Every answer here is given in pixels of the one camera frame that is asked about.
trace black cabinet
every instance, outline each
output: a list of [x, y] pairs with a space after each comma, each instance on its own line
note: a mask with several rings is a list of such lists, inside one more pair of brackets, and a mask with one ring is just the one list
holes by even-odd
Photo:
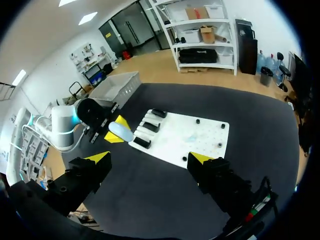
[[258, 40], [249, 21], [236, 19], [238, 36], [239, 67], [242, 73], [256, 75]]

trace ceiling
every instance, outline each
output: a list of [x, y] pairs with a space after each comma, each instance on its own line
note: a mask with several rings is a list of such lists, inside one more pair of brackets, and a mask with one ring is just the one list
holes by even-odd
[[[135, 0], [31, 0], [0, 43], [0, 82], [11, 84], [24, 69], [29, 75], [49, 54], [85, 31], [98, 29]], [[78, 25], [83, 16], [95, 18]]]

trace water bottle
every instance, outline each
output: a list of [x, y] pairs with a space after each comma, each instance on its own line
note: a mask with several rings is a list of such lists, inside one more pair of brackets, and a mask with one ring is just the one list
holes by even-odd
[[263, 55], [262, 50], [258, 54], [258, 61], [256, 63], [256, 72], [261, 74], [261, 68], [266, 65], [266, 57]]
[[271, 53], [271, 56], [268, 56], [265, 60], [265, 66], [273, 72], [273, 75], [276, 73], [276, 61], [274, 60], [274, 55]]
[[275, 64], [275, 74], [274, 78], [276, 80], [276, 84], [279, 86], [282, 83], [283, 77], [282, 72], [280, 71], [279, 67], [285, 66], [284, 62], [282, 60], [277, 60]]

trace yellow object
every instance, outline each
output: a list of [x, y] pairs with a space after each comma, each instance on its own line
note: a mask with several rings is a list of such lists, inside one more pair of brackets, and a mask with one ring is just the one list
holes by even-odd
[[93, 156], [88, 156], [85, 159], [94, 161], [95, 164], [97, 164], [105, 155], [107, 155], [109, 153], [110, 153], [110, 151], [105, 151], [105, 152], [102, 152], [102, 153], [99, 153], [99, 154], [96, 154], [96, 155], [93, 155]]
[[210, 156], [205, 156], [205, 155], [201, 155], [199, 153], [195, 153], [195, 152], [190, 152], [196, 159], [198, 159], [198, 161], [203, 165], [205, 161], [208, 161], [209, 159], [214, 159], [213, 157]]
[[[115, 122], [125, 126], [127, 129], [131, 130], [129, 125], [128, 125], [128, 123], [127, 123], [127, 121], [121, 115], [119, 115], [116, 118]], [[107, 134], [104, 136], [104, 139], [107, 140], [111, 144], [123, 143], [124, 142], [124, 140], [122, 138], [118, 137], [117, 135], [113, 134], [110, 131], [107, 132]]]

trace wooden floor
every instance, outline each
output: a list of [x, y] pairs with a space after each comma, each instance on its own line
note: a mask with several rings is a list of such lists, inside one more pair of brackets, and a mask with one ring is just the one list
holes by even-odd
[[[265, 95], [284, 101], [287, 94], [283, 93], [272, 82], [269, 87], [260, 83], [260, 77], [244, 74], [238, 71], [234, 76], [233, 70], [211, 68], [207, 72], [179, 73], [170, 50], [163, 50], [133, 57], [125, 60], [112, 72], [112, 75], [139, 71], [143, 83], [169, 83], [219, 86], [246, 92]], [[51, 167], [54, 179], [65, 172], [61, 154], [53, 147], [49, 149], [44, 165]], [[298, 183], [307, 165], [307, 158], [300, 149], [299, 170], [296, 182]]]

